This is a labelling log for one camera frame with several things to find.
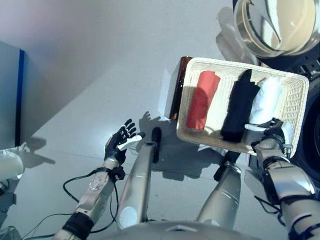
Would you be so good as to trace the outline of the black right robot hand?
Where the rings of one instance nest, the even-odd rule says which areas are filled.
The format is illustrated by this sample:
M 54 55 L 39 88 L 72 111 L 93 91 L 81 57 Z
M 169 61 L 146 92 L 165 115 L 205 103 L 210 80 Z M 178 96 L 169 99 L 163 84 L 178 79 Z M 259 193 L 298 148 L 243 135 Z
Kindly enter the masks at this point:
M 251 144 L 261 141 L 263 138 L 280 137 L 282 142 L 285 142 L 285 134 L 282 129 L 284 122 L 280 119 L 273 118 L 262 124 L 247 123 L 244 126 L 243 142 Z

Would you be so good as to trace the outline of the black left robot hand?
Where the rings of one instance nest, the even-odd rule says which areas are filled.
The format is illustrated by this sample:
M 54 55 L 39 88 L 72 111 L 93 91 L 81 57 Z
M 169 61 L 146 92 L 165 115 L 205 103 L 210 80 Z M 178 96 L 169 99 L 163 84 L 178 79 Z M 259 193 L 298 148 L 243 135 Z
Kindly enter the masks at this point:
M 145 136 L 144 132 L 137 132 L 136 124 L 129 118 L 107 141 L 104 159 L 114 159 L 122 165 L 126 160 L 127 149 L 140 142 Z

